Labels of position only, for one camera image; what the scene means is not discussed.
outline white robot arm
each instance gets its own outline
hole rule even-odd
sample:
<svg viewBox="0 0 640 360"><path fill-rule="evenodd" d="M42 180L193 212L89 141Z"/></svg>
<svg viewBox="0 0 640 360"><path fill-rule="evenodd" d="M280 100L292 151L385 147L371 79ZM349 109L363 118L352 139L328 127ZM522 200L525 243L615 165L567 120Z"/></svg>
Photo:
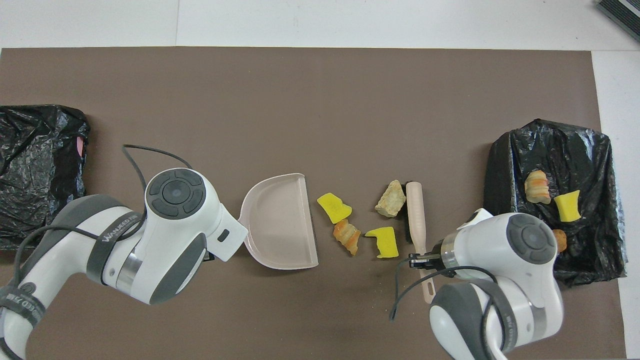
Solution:
<svg viewBox="0 0 640 360"><path fill-rule="evenodd" d="M540 219L521 213L491 216L479 209L431 252L410 256L414 268L436 268L467 280L442 286L429 318L441 346L455 359L505 359L514 347L554 335L563 320L553 277L557 244ZM484 272L455 270L476 266Z"/></svg>
<svg viewBox="0 0 640 360"><path fill-rule="evenodd" d="M156 175L145 190L145 206L147 216L138 227L142 215L107 195L73 200L60 211L17 276L0 290L0 359L25 358L33 327L72 274L86 273L157 304L184 289L207 252L227 261L248 232L211 183L191 169Z"/></svg>

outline black garbage bag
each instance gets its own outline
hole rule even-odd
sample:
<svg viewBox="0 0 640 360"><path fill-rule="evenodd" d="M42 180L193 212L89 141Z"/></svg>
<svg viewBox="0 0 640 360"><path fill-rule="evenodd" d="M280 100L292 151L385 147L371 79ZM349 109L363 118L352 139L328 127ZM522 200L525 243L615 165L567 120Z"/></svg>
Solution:
<svg viewBox="0 0 640 360"><path fill-rule="evenodd" d="M0 250L17 249L68 202L84 196L89 130L77 109L0 106Z"/></svg>
<svg viewBox="0 0 640 360"><path fill-rule="evenodd" d="M551 198L580 190L580 219L561 222L554 201L527 201L524 183L535 170L546 173ZM484 208L528 213L563 230L568 247L557 255L554 275L567 286L625 276L624 216L607 135L541 119L504 133L489 153Z"/></svg>

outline trash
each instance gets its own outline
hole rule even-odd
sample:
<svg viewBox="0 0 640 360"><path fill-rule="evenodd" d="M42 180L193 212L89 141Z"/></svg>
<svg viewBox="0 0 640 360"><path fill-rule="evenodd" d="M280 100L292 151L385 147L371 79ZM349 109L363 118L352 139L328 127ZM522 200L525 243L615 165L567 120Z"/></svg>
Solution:
<svg viewBox="0 0 640 360"><path fill-rule="evenodd" d="M397 258L399 256L396 245L396 232L393 227L386 226L369 230L364 236L376 238L376 246L380 251L380 255L377 256L378 259Z"/></svg>
<svg viewBox="0 0 640 360"><path fill-rule="evenodd" d="M347 219L338 221L338 224L333 227L333 237L351 253L351 256L355 256L358 252L358 238L361 234L362 232L349 224Z"/></svg>
<svg viewBox="0 0 640 360"><path fill-rule="evenodd" d="M398 215L398 211L403 207L406 202L406 196L402 191L402 185L398 180L393 180L387 186L385 193L380 197L380 201L375 207L375 210L380 214L388 218Z"/></svg>
<svg viewBox="0 0 640 360"><path fill-rule="evenodd" d="M556 243L558 245L558 252L562 252L566 250L566 234L562 230L555 229L553 230L554 236L556 237Z"/></svg>
<svg viewBox="0 0 640 360"><path fill-rule="evenodd" d="M353 210L351 209L351 206L343 203L342 199L332 193L326 193L320 196L316 201L320 206L322 206L324 212L329 216L332 224L337 224L340 220L349 217Z"/></svg>
<svg viewBox="0 0 640 360"><path fill-rule="evenodd" d="M580 197L580 190L574 192L558 195L554 197L556 206L558 207L558 215L562 222L572 222L578 220L580 211L578 211L578 199Z"/></svg>
<svg viewBox="0 0 640 360"><path fill-rule="evenodd" d="M527 175L542 170L550 196L580 190L581 218L562 222L556 202L526 199ZM586 127L536 119L493 143L484 179L484 208L494 215L534 215L566 233L554 276L567 286L625 276L624 216L609 137Z"/></svg>
<svg viewBox="0 0 640 360"><path fill-rule="evenodd" d="M84 196L89 130L77 109L0 106L0 250L17 249L68 202Z"/></svg>
<svg viewBox="0 0 640 360"><path fill-rule="evenodd" d="M536 170L527 176L524 181L524 192L527 196L527 201L542 202L543 204L551 203L551 197L549 196L549 181L547 175L542 170Z"/></svg>

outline black strap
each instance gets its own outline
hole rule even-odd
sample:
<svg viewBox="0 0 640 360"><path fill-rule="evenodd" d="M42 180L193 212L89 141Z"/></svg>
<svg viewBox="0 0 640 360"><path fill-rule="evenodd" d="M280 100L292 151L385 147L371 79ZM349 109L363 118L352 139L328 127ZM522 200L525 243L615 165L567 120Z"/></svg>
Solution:
<svg viewBox="0 0 640 360"><path fill-rule="evenodd" d="M509 299L495 282L481 279L473 279L469 282L483 290L493 302L495 312L502 325L502 346L500 349L503 353L508 353L513 350L518 341L518 324Z"/></svg>
<svg viewBox="0 0 640 360"><path fill-rule="evenodd" d="M107 259L116 245L116 241L127 232L133 225L142 220L142 215L131 211L117 218L107 229L100 234L98 240L93 244L93 249L86 263L86 276L97 282L106 285L102 281L102 273L107 265Z"/></svg>
<svg viewBox="0 0 640 360"><path fill-rule="evenodd" d="M0 307L6 307L28 320L35 327L47 308L32 294L14 286L0 289Z"/></svg>
<svg viewBox="0 0 640 360"><path fill-rule="evenodd" d="M3 354L10 360L23 360L23 358L19 357L15 352L13 352L13 350L11 350L4 338L0 338L0 350L2 350Z"/></svg>
<svg viewBox="0 0 640 360"><path fill-rule="evenodd" d="M491 359L486 353L479 332L483 318L482 304L469 282L443 285L431 302L431 308L435 306L443 309L451 317L474 359Z"/></svg>

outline yellow sponge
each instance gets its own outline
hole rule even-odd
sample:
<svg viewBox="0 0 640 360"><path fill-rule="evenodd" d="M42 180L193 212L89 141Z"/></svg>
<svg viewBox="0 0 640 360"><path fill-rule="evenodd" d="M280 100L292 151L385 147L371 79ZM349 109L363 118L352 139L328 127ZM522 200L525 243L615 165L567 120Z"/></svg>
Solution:
<svg viewBox="0 0 640 360"><path fill-rule="evenodd" d="M556 205L558 205L558 212L560 212L560 221L572 222L578 220L581 215L578 212L578 196L580 190L574 192L558 195L554 197Z"/></svg>
<svg viewBox="0 0 640 360"><path fill-rule="evenodd" d="M396 258L398 257L398 248L396 245L396 233L394 228L390 226L379 227L371 231L367 231L364 236L377 238L376 246L380 251L378 259L382 258Z"/></svg>
<svg viewBox="0 0 640 360"><path fill-rule="evenodd" d="M351 206L343 203L342 199L332 193L326 193L316 201L322 206L324 212L329 215L332 224L337 224L340 220L351 215Z"/></svg>

